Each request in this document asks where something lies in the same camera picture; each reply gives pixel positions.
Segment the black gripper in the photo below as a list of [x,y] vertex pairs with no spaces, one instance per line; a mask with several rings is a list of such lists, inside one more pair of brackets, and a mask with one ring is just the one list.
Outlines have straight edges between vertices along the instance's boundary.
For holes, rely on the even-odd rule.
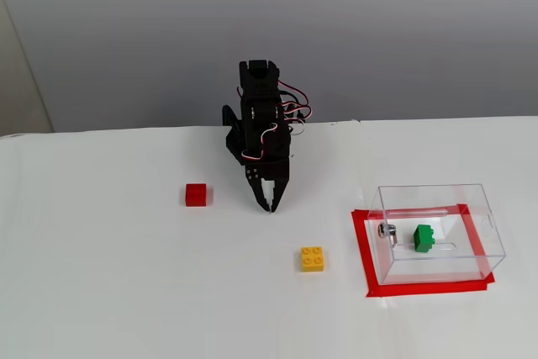
[[271,212],[275,213],[287,187],[290,167],[291,135],[285,124],[270,123],[259,134],[251,133],[245,147],[245,177],[256,201],[265,210],[261,180],[274,181]]

